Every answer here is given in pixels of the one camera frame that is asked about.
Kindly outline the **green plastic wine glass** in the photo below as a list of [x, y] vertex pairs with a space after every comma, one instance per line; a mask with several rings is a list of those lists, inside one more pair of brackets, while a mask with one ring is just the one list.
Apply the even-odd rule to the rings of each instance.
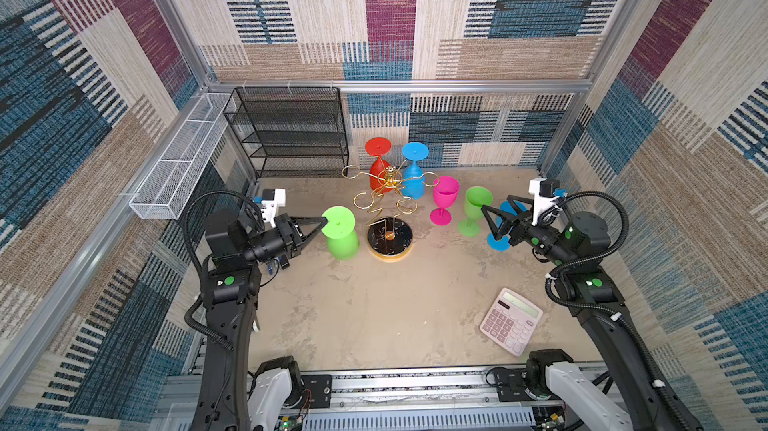
[[340, 261], [353, 258], [360, 248], [353, 212], [344, 206], [333, 206], [322, 216], [327, 219], [322, 233], [326, 236], [328, 251]]
[[485, 187], [473, 186], [465, 192], [464, 211], [466, 218], [458, 223], [458, 231], [466, 237], [480, 232], [479, 220], [483, 218], [482, 207], [493, 202], [492, 193]]

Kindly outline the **magenta plastic wine glass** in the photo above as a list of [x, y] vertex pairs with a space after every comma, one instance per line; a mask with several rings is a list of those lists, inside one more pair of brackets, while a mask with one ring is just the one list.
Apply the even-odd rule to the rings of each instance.
[[452, 215], [449, 208], [457, 200], [460, 191], [459, 182], [450, 176], [442, 176], [437, 185], [433, 188], [433, 201], [436, 206], [430, 213], [430, 220], [434, 225], [447, 226]]

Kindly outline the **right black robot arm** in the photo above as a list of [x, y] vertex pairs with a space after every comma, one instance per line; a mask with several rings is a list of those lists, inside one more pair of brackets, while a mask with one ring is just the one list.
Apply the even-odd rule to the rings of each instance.
[[[599, 191], [556, 195], [555, 180], [539, 181], [532, 198], [508, 197], [511, 211], [481, 208], [494, 238], [512, 246], [529, 244], [553, 264], [544, 289], [555, 304], [566, 308], [592, 340], [606, 366], [608, 378], [623, 400], [617, 404], [583, 377], [561, 349], [534, 351], [526, 362], [526, 390], [535, 398], [558, 397], [592, 430], [699, 430], [702, 425], [674, 391], [634, 326], [625, 300], [601, 263], [625, 243], [629, 217], [613, 196]], [[617, 212], [617, 238], [605, 220], [578, 212], [557, 229], [553, 217], [573, 201], [596, 198]]]

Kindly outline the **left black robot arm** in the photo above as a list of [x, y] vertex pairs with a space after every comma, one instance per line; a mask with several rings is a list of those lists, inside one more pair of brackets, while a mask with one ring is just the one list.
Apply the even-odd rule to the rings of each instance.
[[200, 291], [185, 313], [186, 324], [206, 338], [194, 430], [272, 430], [281, 412], [305, 395], [291, 356], [248, 369], [250, 335], [257, 321], [261, 270], [281, 270], [327, 225], [319, 217], [280, 214], [265, 225], [260, 205], [232, 192], [245, 209], [218, 210], [203, 221], [210, 255], [194, 258]]

